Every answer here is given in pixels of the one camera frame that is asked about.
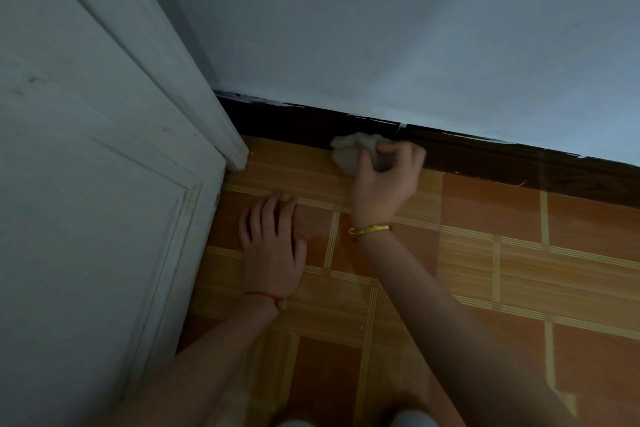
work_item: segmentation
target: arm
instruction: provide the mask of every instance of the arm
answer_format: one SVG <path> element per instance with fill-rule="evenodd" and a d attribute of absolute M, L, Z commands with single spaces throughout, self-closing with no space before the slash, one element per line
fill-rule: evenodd
<path fill-rule="evenodd" d="M 307 244 L 296 239 L 293 250 L 293 198 L 282 209 L 276 231 L 279 197 L 274 194 L 269 199 L 259 199 L 251 212 L 245 208 L 239 231 L 245 254 L 244 291 L 286 298 L 302 277 Z M 99 425 L 203 425 L 244 354 L 277 315 L 273 299 L 244 296 L 228 319 L 182 351 L 158 379 L 120 404 Z"/>
<path fill-rule="evenodd" d="M 415 192 L 425 151 L 408 142 L 381 144 L 396 155 L 388 172 L 374 172 L 366 151 L 353 189 L 353 226 L 388 223 Z M 469 426 L 576 426 L 539 378 L 526 372 L 411 255 L 392 232 L 358 238 L 390 299 L 460 415 Z"/>

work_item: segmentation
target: hand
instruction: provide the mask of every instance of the hand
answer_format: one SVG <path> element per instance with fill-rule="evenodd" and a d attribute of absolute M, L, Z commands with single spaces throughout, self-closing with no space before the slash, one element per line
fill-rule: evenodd
<path fill-rule="evenodd" d="M 394 167 L 375 172 L 366 149 L 360 151 L 358 174 L 351 196 L 351 222 L 356 229 L 389 223 L 398 208 L 415 192 L 427 152 L 411 142 L 378 144 L 380 154 L 395 155 Z"/>
<path fill-rule="evenodd" d="M 240 241 L 244 249 L 244 292 L 264 292 L 289 297 L 296 290 L 305 270 L 307 242 L 300 238 L 292 239 L 291 236 L 296 198 L 289 198 L 276 224 L 275 209 L 280 196 L 276 192 L 268 198 L 261 197 L 253 205 L 251 212 L 245 208 L 240 215 Z"/>

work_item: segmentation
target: red string bracelet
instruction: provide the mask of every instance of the red string bracelet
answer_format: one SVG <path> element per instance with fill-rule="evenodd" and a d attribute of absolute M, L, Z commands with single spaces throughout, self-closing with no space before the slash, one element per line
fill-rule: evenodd
<path fill-rule="evenodd" d="M 276 307 L 278 308 L 278 310 L 284 310 L 286 309 L 286 303 L 284 302 L 284 299 L 280 296 L 274 296 L 273 294 L 269 294 L 266 292 L 260 292 L 260 291 L 250 291 L 250 292 L 245 292 L 244 293 L 245 296 L 264 296 L 264 297 L 268 297 L 270 299 L 273 299 L 273 302 L 276 304 Z"/>

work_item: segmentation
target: gold bracelet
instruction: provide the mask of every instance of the gold bracelet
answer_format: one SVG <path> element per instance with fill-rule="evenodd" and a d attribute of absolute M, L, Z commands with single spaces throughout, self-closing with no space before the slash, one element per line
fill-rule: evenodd
<path fill-rule="evenodd" d="M 365 228 L 362 230 L 356 230 L 355 228 L 350 228 L 349 229 L 349 235 L 351 235 L 351 237 L 353 237 L 353 239 L 355 240 L 356 238 L 365 235 L 367 233 L 371 233 L 371 232 L 379 232 L 381 230 L 390 230 L 391 227 L 389 225 L 371 225 L 369 228 Z"/>

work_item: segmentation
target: tile floor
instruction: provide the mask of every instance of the tile floor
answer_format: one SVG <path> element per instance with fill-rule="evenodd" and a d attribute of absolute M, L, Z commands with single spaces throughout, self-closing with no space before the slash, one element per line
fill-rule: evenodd
<path fill-rule="evenodd" d="M 330 153 L 246 141 L 249 163 L 223 186 L 180 349 L 241 297 L 236 220 L 256 196 L 300 197 L 308 264 L 211 425 L 266 426 L 284 409 L 369 426 L 401 401 L 428 406 L 442 427 L 463 425 L 348 238 L 351 182 Z M 640 210 L 425 169 L 394 232 L 584 425 L 640 424 Z"/>

